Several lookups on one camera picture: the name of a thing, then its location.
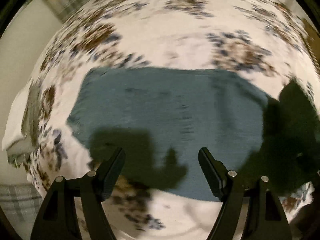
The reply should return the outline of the blue denim pants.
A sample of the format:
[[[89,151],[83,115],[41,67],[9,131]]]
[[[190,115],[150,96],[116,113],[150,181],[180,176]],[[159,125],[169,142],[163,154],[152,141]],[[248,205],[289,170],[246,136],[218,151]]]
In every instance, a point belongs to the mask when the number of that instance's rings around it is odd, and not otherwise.
[[[210,201],[200,148],[228,169],[257,177],[265,170],[253,154],[263,142],[267,100],[226,70],[94,69],[67,123],[94,163],[121,147],[126,179]]]

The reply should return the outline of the grey plaid rug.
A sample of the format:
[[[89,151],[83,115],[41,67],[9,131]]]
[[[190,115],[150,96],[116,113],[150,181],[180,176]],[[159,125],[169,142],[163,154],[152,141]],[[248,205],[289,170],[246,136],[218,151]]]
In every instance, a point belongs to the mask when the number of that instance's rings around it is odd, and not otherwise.
[[[1,0],[1,136],[10,106],[47,42],[88,0]],[[7,161],[1,150],[1,208],[11,223],[37,213],[41,197],[29,184],[23,168]]]

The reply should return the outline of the white floral blanket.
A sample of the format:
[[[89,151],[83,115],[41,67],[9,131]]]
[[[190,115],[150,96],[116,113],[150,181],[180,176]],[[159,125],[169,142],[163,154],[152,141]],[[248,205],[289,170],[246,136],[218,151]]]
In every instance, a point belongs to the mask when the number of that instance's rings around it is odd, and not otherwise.
[[[97,170],[114,152],[94,163],[67,123],[82,83],[94,69],[140,68],[226,70],[266,93],[253,154],[265,170],[255,178],[234,171],[249,186],[269,178],[292,239],[319,239],[319,63],[299,17],[277,1],[88,0],[45,45],[12,103],[8,163],[24,167],[43,200],[56,177]],[[216,196],[178,196],[122,170],[102,202],[115,239],[208,239],[222,206]]]

